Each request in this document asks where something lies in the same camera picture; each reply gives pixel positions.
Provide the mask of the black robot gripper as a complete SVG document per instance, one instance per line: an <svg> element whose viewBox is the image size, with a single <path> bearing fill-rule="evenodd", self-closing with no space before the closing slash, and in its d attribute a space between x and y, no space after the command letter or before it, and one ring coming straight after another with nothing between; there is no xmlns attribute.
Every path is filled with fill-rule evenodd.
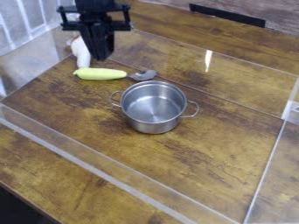
<svg viewBox="0 0 299 224"><path fill-rule="evenodd" d="M130 6L125 0L74 0L74 4L60 6L57 12L61 17L64 31L77 31L84 40L90 56L102 60L114 51L114 33L112 31L130 30ZM124 19L113 20L110 12L121 12ZM109 31L104 31L104 53L100 49L98 37L89 26L101 23Z"/></svg>

